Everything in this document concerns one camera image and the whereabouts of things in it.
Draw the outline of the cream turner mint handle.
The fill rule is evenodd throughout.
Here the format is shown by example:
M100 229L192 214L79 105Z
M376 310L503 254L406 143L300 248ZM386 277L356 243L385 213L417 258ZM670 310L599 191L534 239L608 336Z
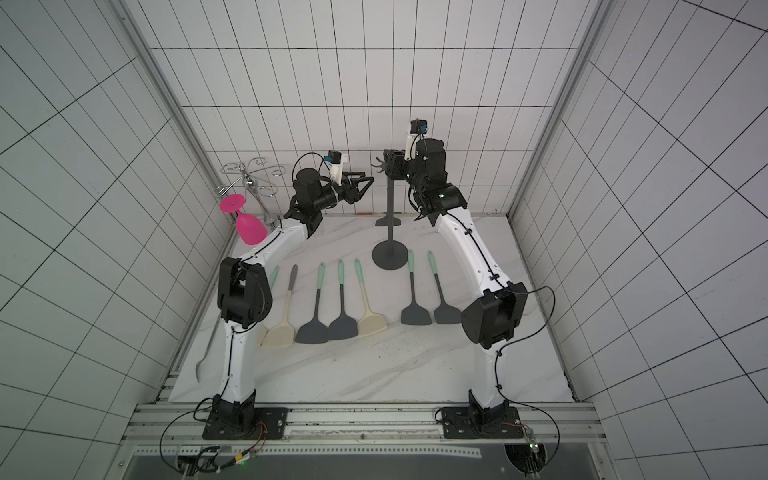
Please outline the cream turner mint handle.
M358 336L367 337L384 331L387 328L386 318L371 309L364 282L362 264L359 259L354 260L355 271L362 295L364 315L358 322Z

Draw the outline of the grey spatula mint handle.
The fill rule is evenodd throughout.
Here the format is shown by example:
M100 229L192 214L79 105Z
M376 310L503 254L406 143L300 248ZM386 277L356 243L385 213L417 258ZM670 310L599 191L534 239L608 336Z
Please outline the grey spatula mint handle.
M319 307L325 278L325 264L320 263L317 270L317 286L312 319L302 325L295 335L295 342L304 345L324 344L328 341L328 326L319 318Z
M342 260L337 264L339 282L340 314L328 326L328 339L346 340L358 335L357 321L346 312L345 305L345 266Z
M411 301L410 301L410 304L402 310L400 321L403 325L410 325L410 326L430 325L432 323L432 319L429 312L424 307L419 305L418 302L416 301L415 261L414 261L414 253L412 250L408 251L408 270L409 270L409 280L410 280Z

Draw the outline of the grey slotted turner mint handle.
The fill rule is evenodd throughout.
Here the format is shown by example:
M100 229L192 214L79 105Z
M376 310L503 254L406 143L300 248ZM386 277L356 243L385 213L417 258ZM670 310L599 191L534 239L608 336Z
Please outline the grey slotted turner mint handle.
M432 270L432 274L436 282L439 298L440 298L440 304L434 310L435 322L441 325L460 324L461 311L458 308L449 305L445 300L445 296L444 296L442 285L439 278L437 262L435 260L434 254L432 251L429 251L427 255L428 255L428 261Z

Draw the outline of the cream spatula grey handle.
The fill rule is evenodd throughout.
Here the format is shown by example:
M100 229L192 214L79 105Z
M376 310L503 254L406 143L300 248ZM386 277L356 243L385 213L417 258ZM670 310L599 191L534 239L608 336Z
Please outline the cream spatula grey handle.
M265 348L284 348L294 343L295 329L290 323L290 308L297 275L298 266L294 264L290 273L282 318L274 328L266 333L262 341L262 346Z

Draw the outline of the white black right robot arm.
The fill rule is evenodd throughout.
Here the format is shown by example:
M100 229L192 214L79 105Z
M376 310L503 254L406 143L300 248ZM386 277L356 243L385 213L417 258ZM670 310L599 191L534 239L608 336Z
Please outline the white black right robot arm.
M469 413L477 423L490 423L509 407L500 393L496 360L519 326L527 290L513 283L494 260L466 199L448 181L445 164L444 142L433 138L411 136L404 150L383 151L385 175L408 184L412 207L442 235L468 281L472 302L461 312L461 325L476 345Z

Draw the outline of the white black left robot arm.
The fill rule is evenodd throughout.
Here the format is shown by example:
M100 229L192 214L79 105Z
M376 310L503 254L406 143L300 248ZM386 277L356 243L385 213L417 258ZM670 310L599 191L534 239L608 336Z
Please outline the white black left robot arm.
M226 359L221 392L213 400L216 415L228 416L234 423L254 402L254 377L246 371L246 365L255 353L256 325L272 308L270 271L315 233L324 210L342 201L358 202L373 182L374 178L363 172L339 171L324 176L312 168L300 170L294 179L295 194L280 227L251 252L222 261L217 305L225 328Z

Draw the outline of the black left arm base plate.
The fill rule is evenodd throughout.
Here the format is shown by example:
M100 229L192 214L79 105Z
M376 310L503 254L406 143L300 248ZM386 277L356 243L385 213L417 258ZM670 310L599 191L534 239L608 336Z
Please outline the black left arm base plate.
M205 440L256 441L282 439L288 409L283 407L229 409L213 408L206 421L202 438Z

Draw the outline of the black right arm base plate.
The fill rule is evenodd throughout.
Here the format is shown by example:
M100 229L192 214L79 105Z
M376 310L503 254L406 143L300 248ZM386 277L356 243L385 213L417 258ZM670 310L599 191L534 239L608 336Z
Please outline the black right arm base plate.
M522 439L523 426L515 407L444 407L438 411L443 436L452 440Z

